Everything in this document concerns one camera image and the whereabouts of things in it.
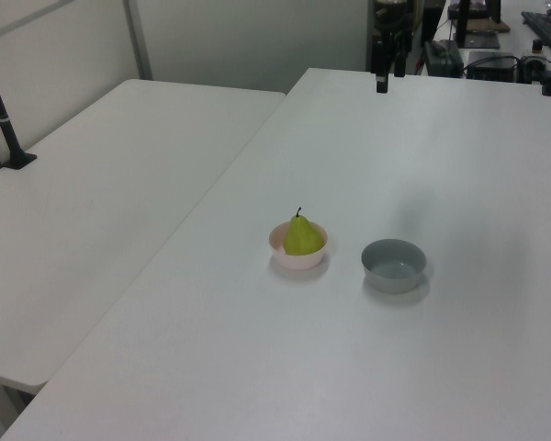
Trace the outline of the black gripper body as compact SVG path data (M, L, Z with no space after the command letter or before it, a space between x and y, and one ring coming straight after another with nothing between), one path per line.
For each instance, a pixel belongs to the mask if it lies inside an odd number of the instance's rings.
M373 27L375 43L388 44L391 39L411 45L413 2L407 0L375 0L373 2Z

